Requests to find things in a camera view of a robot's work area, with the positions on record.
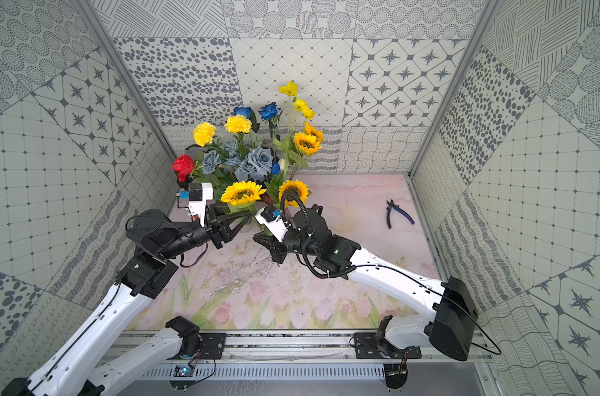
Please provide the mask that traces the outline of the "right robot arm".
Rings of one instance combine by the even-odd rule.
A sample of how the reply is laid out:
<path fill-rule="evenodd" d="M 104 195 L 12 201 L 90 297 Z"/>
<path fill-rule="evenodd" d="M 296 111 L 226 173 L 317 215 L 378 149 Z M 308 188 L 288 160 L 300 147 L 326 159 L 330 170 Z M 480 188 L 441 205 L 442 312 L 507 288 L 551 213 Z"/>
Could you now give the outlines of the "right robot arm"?
<path fill-rule="evenodd" d="M 466 361 L 478 324 L 475 302 L 466 284 L 456 278 L 439 280 L 409 272 L 369 252 L 360 244 L 333 234 L 321 206 L 298 211 L 287 219 L 266 206 L 255 215 L 267 228 L 254 240 L 266 247 L 274 262 L 293 253 L 319 279 L 342 278 L 369 285 L 417 312 L 414 319 L 388 317 L 379 325 L 376 343 L 384 354 L 428 341 L 456 361 Z"/>

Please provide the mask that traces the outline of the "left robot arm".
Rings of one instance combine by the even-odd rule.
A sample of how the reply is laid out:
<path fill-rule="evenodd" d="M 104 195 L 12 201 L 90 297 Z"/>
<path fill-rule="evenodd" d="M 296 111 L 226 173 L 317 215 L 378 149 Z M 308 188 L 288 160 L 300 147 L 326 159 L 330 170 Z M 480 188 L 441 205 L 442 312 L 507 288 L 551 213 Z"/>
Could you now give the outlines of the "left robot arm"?
<path fill-rule="evenodd" d="M 4 395 L 111 395 L 153 366 L 173 357 L 201 358 L 204 341 L 199 326 L 177 316 L 145 343 L 103 369 L 98 363 L 138 314 L 161 294 L 178 270 L 173 260 L 208 242 L 216 248 L 231 242 L 249 222 L 249 211 L 229 213 L 227 205 L 204 205 L 189 222 L 174 222 L 151 209 L 129 218 L 125 235 L 134 256 L 117 273 L 95 311 L 72 337 L 28 378 L 15 378 Z"/>

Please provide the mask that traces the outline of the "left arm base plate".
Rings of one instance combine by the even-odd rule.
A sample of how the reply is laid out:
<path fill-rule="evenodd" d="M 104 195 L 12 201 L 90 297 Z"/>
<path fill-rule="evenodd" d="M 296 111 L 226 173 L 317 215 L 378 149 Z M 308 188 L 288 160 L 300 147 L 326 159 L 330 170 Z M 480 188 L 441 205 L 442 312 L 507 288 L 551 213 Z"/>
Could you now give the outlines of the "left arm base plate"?
<path fill-rule="evenodd" d="M 220 360 L 225 349 L 227 333 L 197 333 L 187 335 L 182 339 L 179 357 L 182 359 L 195 359 L 199 353 L 202 358 Z"/>

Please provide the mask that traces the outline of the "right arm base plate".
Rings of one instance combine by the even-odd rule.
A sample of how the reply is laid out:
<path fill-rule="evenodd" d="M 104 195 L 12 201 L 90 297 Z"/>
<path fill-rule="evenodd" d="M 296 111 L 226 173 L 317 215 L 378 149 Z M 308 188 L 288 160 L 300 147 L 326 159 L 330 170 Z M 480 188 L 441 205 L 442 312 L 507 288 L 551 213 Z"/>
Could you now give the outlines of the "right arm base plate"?
<path fill-rule="evenodd" d="M 420 359 L 422 353 L 419 346 L 408 346 L 399 349 L 382 339 L 376 340 L 375 333 L 354 333 L 350 345 L 354 348 L 355 356 L 359 360 L 372 359 Z"/>

